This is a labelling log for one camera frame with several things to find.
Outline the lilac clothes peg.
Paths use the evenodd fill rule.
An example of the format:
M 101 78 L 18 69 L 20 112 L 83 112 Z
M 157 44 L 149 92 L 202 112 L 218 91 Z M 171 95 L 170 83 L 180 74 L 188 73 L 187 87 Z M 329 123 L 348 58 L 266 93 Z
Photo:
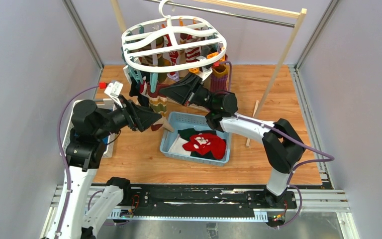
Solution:
M 179 77 L 179 73 L 178 72 L 170 72 L 167 74 L 167 76 L 174 80 L 175 82 L 179 81 L 180 80 L 180 77 Z

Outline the beige striped ribbed sock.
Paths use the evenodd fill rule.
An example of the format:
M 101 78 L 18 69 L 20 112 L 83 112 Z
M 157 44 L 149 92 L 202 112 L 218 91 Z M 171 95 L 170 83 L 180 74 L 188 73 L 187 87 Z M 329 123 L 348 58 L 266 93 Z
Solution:
M 161 90 L 168 86 L 168 84 L 158 83 L 155 91 L 151 92 L 151 85 L 150 83 L 147 83 L 147 97 L 149 99 L 150 108 L 162 116 L 158 121 L 152 124 L 152 131 L 157 131 L 161 127 L 170 132 L 174 131 L 174 128 L 167 120 L 167 97 L 161 93 Z

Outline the teal clothes peg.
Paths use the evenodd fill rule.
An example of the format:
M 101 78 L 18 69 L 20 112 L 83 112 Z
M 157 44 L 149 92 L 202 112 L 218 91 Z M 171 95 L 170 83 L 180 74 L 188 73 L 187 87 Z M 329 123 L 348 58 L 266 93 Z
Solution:
M 150 91 L 151 93 L 156 92 L 157 84 L 158 84 L 158 73 L 151 72 L 150 73 Z

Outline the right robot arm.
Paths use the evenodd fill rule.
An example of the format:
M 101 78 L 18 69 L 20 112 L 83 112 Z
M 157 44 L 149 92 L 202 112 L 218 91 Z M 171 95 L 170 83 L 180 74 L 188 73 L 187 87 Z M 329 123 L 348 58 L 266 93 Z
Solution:
M 211 92 L 203 86 L 200 76 L 189 73 L 174 84 L 159 91 L 183 106 L 194 104 L 208 110 L 207 125 L 220 132 L 234 133 L 261 143 L 272 167 L 264 190 L 264 200 L 278 207 L 285 199 L 293 167 L 305 153 L 303 141 L 286 119 L 263 121 L 239 114 L 233 92 Z

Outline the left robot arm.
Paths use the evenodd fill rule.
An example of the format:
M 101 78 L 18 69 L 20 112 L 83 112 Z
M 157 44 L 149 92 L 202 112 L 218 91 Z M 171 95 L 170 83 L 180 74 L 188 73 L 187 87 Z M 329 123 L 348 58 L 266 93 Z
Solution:
M 85 211 L 90 187 L 107 148 L 104 139 L 111 134 L 120 135 L 124 127 L 144 132 L 161 118 L 123 95 L 117 97 L 113 110 L 102 109 L 93 100 L 74 104 L 70 142 L 61 152 L 67 165 L 63 193 L 47 239 L 94 239 L 112 210 L 132 201 L 130 181 L 112 177 L 101 197 Z

